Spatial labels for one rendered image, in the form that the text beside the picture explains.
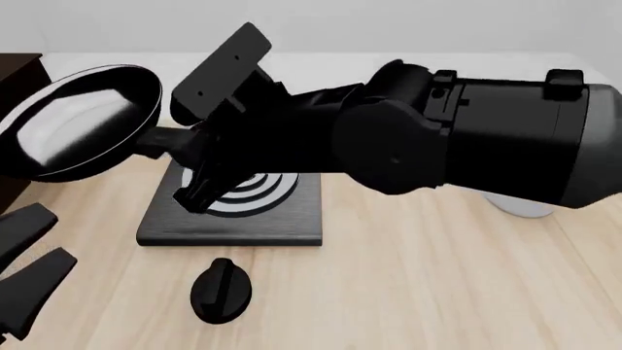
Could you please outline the round black stove knob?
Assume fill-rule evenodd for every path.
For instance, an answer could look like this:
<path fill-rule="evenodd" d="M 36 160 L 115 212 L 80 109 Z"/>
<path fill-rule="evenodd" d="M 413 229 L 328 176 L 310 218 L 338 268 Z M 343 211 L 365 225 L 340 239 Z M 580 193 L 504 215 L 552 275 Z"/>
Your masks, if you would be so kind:
<path fill-rule="evenodd" d="M 193 282 L 190 305 L 199 320 L 221 325 L 246 311 L 252 299 L 251 279 L 231 259 L 214 259 Z"/>

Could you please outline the black frying pan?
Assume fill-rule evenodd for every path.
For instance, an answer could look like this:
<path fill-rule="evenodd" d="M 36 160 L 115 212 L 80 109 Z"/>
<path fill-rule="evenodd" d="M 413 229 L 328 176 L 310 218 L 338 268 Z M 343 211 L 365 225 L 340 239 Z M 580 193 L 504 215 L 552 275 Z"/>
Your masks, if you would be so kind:
<path fill-rule="evenodd" d="M 194 133 L 157 124 L 162 95 L 159 77 L 136 65 L 99 66 L 55 81 L 0 121 L 0 175 L 69 183 L 133 155 L 179 154 Z"/>

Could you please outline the flat black stove plate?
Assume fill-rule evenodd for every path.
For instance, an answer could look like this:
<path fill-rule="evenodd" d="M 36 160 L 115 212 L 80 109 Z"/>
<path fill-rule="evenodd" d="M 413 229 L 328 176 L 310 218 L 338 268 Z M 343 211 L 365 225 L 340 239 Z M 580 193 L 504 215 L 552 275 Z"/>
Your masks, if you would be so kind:
<path fill-rule="evenodd" d="M 320 247 L 323 242 L 319 174 L 257 174 L 203 215 L 187 212 L 173 193 L 192 172 L 170 162 L 137 229 L 147 246 Z"/>

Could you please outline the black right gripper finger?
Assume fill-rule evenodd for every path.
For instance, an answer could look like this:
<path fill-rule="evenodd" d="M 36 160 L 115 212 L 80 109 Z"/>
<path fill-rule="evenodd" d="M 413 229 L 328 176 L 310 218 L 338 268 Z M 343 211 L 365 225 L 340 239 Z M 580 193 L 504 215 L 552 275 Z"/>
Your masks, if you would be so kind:
<path fill-rule="evenodd" d="M 205 214 L 220 197 L 253 176 L 249 171 L 201 165 L 193 172 L 189 185 L 177 189 L 173 198 L 188 212 Z"/>

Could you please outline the dark brown wooden cabinet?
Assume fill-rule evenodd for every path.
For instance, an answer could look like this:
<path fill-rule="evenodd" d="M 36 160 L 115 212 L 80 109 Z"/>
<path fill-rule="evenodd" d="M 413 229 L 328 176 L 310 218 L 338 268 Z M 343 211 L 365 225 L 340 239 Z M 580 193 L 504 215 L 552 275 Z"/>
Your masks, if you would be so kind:
<path fill-rule="evenodd" d="M 14 108 L 52 81 L 40 53 L 0 53 L 0 122 Z M 27 189 L 30 182 L 0 175 L 0 215 Z"/>

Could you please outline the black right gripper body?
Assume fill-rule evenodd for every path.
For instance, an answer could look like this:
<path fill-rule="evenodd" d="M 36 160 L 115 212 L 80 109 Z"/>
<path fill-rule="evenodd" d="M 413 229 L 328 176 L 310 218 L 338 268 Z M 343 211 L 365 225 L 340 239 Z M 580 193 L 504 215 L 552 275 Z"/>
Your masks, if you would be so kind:
<path fill-rule="evenodd" d="M 220 136 L 218 156 L 260 172 L 340 171 L 330 141 L 339 88 L 291 95 L 284 84 L 255 71 L 230 96 L 245 111 L 215 111 L 202 124 Z"/>

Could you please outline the white mug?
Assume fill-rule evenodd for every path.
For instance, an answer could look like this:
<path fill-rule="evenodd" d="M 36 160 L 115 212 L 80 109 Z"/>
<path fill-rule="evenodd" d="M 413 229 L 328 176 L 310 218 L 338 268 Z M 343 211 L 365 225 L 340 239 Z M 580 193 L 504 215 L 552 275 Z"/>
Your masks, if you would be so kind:
<path fill-rule="evenodd" d="M 554 212 L 554 208 L 545 203 L 524 200 L 517 197 L 509 197 L 503 194 L 495 194 L 491 192 L 483 192 L 490 203 L 509 215 L 519 218 L 545 218 Z"/>

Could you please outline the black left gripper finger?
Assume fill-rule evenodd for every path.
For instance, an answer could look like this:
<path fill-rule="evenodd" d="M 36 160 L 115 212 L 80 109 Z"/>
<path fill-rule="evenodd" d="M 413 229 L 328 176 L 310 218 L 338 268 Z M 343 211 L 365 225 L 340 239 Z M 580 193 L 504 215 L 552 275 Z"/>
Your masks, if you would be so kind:
<path fill-rule="evenodd" d="M 11 263 L 46 235 L 57 223 L 56 215 L 33 203 L 0 215 L 0 263 Z"/>
<path fill-rule="evenodd" d="M 0 331 L 29 331 L 76 263 L 66 250 L 56 248 L 0 281 Z"/>

